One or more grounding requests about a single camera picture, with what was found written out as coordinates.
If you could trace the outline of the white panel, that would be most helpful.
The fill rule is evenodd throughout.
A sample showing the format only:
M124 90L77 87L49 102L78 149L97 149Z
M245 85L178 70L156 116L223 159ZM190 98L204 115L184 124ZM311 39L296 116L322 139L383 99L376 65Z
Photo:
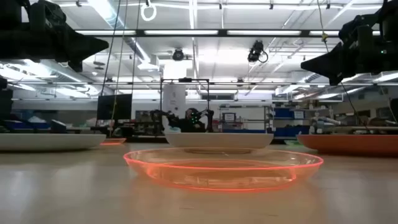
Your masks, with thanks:
M184 118L186 109L185 85L165 85L162 91L162 110Z

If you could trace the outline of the black chair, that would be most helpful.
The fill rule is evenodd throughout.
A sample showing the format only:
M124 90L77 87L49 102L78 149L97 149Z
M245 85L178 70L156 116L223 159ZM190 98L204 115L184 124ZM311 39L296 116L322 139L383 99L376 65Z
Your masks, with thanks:
M50 132L56 134L67 133L67 127L64 123L52 119L50 122Z

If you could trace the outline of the white plastic plate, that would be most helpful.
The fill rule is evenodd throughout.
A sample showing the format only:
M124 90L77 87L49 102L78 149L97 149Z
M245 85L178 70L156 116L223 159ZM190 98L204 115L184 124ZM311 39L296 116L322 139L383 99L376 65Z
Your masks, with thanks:
M104 134L0 134L0 152L6 151L75 151L99 146Z
M166 133L167 142L174 147L224 147L262 149L273 140L265 133Z

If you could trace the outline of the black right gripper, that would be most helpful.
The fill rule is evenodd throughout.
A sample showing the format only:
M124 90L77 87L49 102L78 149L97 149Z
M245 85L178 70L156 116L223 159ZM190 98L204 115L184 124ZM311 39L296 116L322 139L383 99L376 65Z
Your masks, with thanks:
M306 60L301 69L328 77L337 86L344 75L398 70L398 0L384 0L373 14L357 15L339 31L331 51Z

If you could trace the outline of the metal shelf rack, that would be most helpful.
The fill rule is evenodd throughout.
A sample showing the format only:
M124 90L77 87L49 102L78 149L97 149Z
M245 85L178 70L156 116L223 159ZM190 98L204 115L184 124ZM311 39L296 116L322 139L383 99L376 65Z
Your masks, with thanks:
M224 133L266 133L270 127L268 106L259 105L221 105L218 108L220 131ZM223 113L236 113L236 121L226 123Z

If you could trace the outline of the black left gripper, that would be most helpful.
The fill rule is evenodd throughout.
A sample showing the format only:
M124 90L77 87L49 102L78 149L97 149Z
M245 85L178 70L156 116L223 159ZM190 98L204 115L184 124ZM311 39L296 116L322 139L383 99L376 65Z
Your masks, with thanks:
M68 33L66 15L48 0L0 0L0 60L52 59L66 62L75 72L83 60L109 47L105 40Z

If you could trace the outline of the black rail with light strips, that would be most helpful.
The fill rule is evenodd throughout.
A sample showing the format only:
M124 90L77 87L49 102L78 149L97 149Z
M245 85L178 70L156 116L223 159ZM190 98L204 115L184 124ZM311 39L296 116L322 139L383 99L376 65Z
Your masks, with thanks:
M243 29L91 29L76 30L77 33L93 37L321 37L338 38L339 30L243 30Z

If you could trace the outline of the blue storage bins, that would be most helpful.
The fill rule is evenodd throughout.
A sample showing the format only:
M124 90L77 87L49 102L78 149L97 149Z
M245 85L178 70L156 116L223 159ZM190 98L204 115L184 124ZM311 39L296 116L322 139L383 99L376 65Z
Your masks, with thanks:
M272 117L274 137L292 139L298 134L308 134L310 125L305 110L274 108Z

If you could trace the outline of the black computer monitor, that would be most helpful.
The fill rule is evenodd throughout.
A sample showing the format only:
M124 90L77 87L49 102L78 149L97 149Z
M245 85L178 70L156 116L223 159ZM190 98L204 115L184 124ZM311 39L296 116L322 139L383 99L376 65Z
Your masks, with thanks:
M131 119L132 95L104 95L98 97L96 118L98 120Z

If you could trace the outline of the person in dark clothing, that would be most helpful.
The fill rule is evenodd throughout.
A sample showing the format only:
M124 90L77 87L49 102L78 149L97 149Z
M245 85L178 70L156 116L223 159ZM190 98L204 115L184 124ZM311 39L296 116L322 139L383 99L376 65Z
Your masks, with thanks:
M185 112L185 117L178 119L175 126L182 133L204 133L206 131L205 124L198 117L199 111L195 108L189 108Z

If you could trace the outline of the black metal frame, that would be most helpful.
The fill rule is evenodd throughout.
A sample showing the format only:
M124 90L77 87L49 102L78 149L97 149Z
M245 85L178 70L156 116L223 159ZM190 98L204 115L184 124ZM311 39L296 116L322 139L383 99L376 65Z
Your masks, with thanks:
M160 79L160 88L159 88L159 91L160 91L160 93L159 93L160 94L159 110L162 110L162 91L163 91L163 87L165 85L167 85L167 84L185 85L185 93L186 93L186 86L188 84L193 84L193 85L197 86L197 85L201 85L202 83L206 83L207 87L208 88L210 87L209 79L202 79L202 78L201 79L197 79L197 78L161 78ZM207 123L208 122L207 122L207 118L205 116L202 116L202 114L203 114L203 112L206 109L210 109L210 101L209 101L209 99L207 99L206 103L207 103L207 105L206 105L205 109L203 109L201 111L197 109L199 111L198 117L199 117L200 121L205 124L205 128L207 127ZM180 131L180 129L175 126L175 122L178 119L179 119L179 117L175 116L175 121L170 125L170 127L172 129L177 129L177 130Z

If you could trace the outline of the opaque orange plastic plate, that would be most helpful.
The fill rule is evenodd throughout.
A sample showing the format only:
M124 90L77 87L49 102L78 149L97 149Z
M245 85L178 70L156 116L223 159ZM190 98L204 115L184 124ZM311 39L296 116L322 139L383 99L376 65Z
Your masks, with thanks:
M321 154L398 157L398 135L298 134L300 144Z

